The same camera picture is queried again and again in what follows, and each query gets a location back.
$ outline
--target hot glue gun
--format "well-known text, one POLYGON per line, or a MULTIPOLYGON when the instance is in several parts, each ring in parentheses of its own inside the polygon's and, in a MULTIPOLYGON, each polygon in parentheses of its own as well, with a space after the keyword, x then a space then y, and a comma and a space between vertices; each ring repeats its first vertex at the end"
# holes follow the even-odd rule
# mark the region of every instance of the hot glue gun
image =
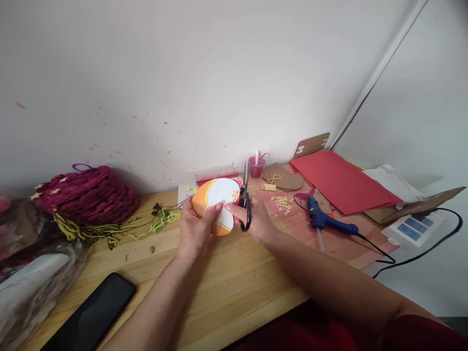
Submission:
POLYGON ((312 219, 311 224, 313 228, 324 229, 325 227, 330 227, 344 234, 361 236, 359 228, 356 225, 337 221, 325 214, 313 196, 309 196, 307 208, 309 209, 309 217, 312 219))

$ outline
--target hand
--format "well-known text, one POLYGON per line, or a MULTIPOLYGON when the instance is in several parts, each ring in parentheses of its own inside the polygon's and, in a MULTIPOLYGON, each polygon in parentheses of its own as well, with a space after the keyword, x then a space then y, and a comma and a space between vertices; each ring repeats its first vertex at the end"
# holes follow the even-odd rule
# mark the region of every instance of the hand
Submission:
MULTIPOLYGON (((278 228, 273 224, 263 201, 251 196, 250 207, 252 210, 252 218, 250 222, 249 233, 252 234, 256 241, 261 241, 266 235, 275 234, 278 228)), ((234 222, 240 221, 247 223, 247 210, 233 204, 226 204, 226 210, 234 215, 234 222)))
POLYGON ((192 197, 184 201, 180 219, 180 244, 176 257, 196 259, 206 247, 213 221, 223 209, 223 204, 208 207, 203 218, 198 218, 192 205, 192 197))

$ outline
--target pink plastic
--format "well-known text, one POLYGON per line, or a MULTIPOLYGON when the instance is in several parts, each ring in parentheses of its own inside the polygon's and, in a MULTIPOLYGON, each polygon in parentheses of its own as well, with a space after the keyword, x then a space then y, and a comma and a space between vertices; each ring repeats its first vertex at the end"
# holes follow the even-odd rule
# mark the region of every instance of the pink plastic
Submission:
POLYGON ((255 156, 249 158, 249 168, 250 168, 250 176, 254 178, 258 178, 262 175, 263 166, 265 166, 265 159, 260 158, 258 160, 258 165, 255 166, 255 156))

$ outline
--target scissors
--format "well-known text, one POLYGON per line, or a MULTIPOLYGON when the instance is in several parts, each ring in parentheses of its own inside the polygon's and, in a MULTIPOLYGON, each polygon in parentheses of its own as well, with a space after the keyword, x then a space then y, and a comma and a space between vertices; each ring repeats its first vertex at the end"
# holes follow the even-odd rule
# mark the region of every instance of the scissors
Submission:
POLYGON ((250 227, 250 219, 252 217, 252 211, 250 208, 250 200, 249 200, 249 193, 247 192, 247 185, 249 183, 249 164, 246 162, 244 167, 244 182, 240 187, 240 206, 247 210, 247 222, 240 221, 240 228, 243 232, 249 230, 250 227))

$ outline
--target black phone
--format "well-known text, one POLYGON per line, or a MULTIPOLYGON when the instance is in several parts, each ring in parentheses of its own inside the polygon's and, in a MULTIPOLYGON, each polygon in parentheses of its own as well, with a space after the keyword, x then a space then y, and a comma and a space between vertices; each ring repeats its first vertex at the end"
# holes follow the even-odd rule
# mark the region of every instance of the black phone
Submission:
POLYGON ((135 286, 121 275, 109 274, 41 351, 95 350, 135 292, 135 286))

